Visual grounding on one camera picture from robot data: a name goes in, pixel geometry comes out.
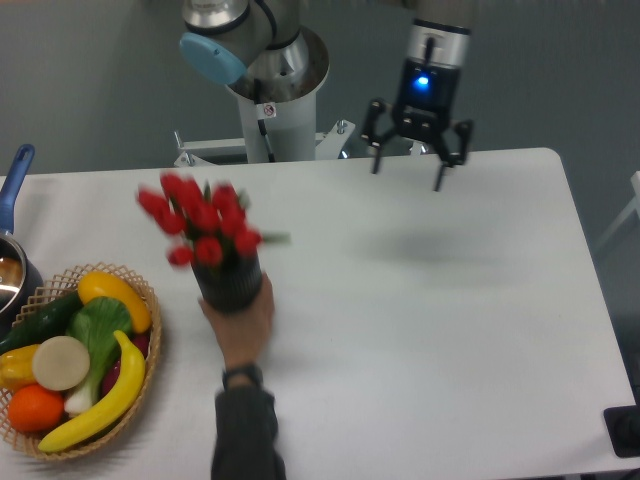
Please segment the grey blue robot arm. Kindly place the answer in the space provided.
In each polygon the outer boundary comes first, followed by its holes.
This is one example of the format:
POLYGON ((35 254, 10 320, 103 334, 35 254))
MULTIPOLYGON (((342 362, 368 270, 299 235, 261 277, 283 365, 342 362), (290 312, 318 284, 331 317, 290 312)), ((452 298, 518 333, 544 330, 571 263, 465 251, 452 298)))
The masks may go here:
MULTIPOLYGON (((431 148, 440 175, 465 163, 474 125, 451 109, 477 10, 474 1, 403 1, 413 10, 395 101, 370 101, 361 137, 374 152, 394 137, 431 148)), ((206 79, 226 86, 241 114, 251 163, 334 159, 354 126, 338 122, 319 140, 316 94, 329 71, 321 38, 300 23, 297 1, 186 1, 179 47, 206 79)))

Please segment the dark sleeved forearm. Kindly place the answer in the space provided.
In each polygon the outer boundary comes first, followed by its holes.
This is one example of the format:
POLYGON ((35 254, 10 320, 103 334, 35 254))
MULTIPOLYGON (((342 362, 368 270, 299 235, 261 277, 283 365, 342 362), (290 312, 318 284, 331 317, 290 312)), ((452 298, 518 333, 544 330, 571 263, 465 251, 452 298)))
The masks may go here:
POLYGON ((212 479, 284 479, 275 447, 279 432, 275 399, 254 386, 221 391, 215 399, 217 438, 212 479))

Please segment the person's hand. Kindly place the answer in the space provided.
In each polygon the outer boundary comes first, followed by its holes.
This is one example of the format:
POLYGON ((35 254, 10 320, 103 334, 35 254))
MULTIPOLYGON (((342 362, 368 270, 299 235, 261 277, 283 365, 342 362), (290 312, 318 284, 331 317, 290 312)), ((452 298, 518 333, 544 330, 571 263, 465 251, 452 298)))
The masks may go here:
POLYGON ((275 313, 271 280, 262 273, 261 288, 252 303, 244 310, 224 314, 199 300, 201 310, 209 321, 226 370, 256 364, 272 332, 275 313))

